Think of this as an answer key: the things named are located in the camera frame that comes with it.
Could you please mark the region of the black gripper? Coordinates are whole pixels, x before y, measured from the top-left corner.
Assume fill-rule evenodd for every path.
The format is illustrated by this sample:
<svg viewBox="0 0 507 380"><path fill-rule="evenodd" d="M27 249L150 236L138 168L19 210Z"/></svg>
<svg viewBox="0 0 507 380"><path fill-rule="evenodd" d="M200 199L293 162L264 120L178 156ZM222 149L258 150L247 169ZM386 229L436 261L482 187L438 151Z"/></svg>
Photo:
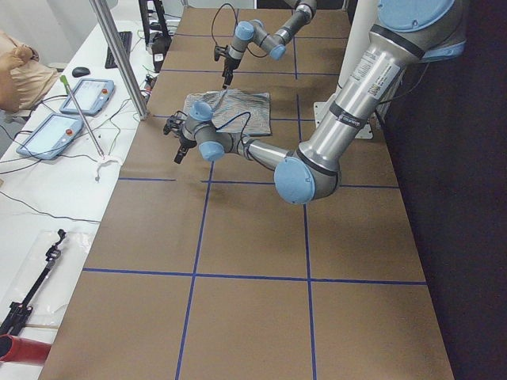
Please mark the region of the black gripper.
<svg viewBox="0 0 507 380"><path fill-rule="evenodd" d="M183 133L186 117L187 115L184 112L175 112L166 119L166 124L163 127L164 135L172 132L174 137L179 140L180 147L173 160L176 164L181 164L186 156L186 151L195 147L195 142L185 137Z"/></svg>
<svg viewBox="0 0 507 380"><path fill-rule="evenodd" d="M213 58L216 62L218 62L220 58L224 58L223 88L227 88L232 82L233 73L238 69L241 59L237 59L231 54L231 49L228 45L225 47L219 45L214 46Z"/></svg>

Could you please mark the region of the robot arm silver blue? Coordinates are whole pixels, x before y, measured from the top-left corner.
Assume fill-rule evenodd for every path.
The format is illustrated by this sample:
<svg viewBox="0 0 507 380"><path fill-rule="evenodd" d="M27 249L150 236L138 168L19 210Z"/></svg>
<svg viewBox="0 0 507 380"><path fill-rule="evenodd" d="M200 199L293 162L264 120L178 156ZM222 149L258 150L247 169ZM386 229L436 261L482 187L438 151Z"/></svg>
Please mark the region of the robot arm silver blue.
<svg viewBox="0 0 507 380"><path fill-rule="evenodd" d="M294 12L275 33L269 33L260 20L253 19L236 22L233 38L225 47L219 46L215 37L212 37L215 42L214 60L218 62L221 57L224 57L223 89L227 89L231 84L234 71L240 66L250 44L258 46L272 59L279 60L296 33L312 21L317 11L316 1L285 1L285 3L290 5Z"/></svg>
<svg viewBox="0 0 507 380"><path fill-rule="evenodd" d="M212 107L198 101L184 119L170 117L165 134L179 139L175 162L197 148L208 162L238 154L274 172L280 197L305 204L333 194L340 183L340 156L368 122L388 90L409 65L461 55L469 4L466 1L379 1L369 44L330 104L313 135L290 151L226 133L212 122Z"/></svg>

